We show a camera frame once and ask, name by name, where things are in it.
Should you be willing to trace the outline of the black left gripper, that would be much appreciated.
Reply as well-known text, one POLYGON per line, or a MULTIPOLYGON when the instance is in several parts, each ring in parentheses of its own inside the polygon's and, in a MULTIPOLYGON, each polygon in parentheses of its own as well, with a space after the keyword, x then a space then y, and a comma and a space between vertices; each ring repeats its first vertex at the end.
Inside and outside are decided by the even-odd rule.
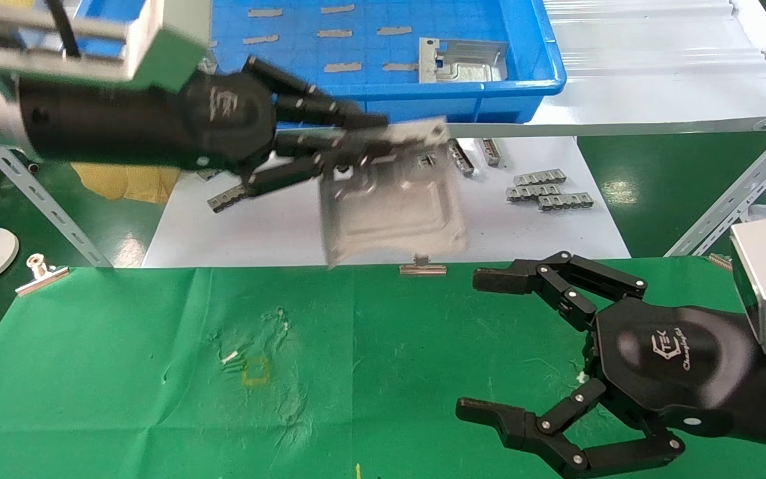
POLYGON ((259 170, 243 183, 243 198, 255 198, 309 181, 341 167, 389 156, 396 143, 362 128, 383 128, 389 119, 368 113, 353 100, 338 99, 259 57, 247 57, 243 72, 195 72, 179 93, 186 146, 209 158, 209 166, 253 172, 273 154, 282 166, 259 170), (278 133, 277 122, 357 130, 340 134, 278 133))

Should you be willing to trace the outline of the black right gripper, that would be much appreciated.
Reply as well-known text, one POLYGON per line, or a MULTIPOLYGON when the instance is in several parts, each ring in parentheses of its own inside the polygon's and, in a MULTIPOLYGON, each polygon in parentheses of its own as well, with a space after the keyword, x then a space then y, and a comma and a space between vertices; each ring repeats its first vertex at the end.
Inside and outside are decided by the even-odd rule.
POLYGON ((456 417, 494 428, 505 448, 537 455, 563 478, 596 478, 668 466, 685 446, 666 427, 706 437, 757 436, 748 392, 757 342, 742 313, 642 302, 645 280, 567 251, 516 259, 505 269, 481 267, 472 286, 536 294, 575 330, 592 331, 598 379, 544 415, 457 400, 456 417), (596 313, 582 290, 617 303, 596 313), (569 442, 565 432, 600 402, 644 438, 592 448, 569 442))

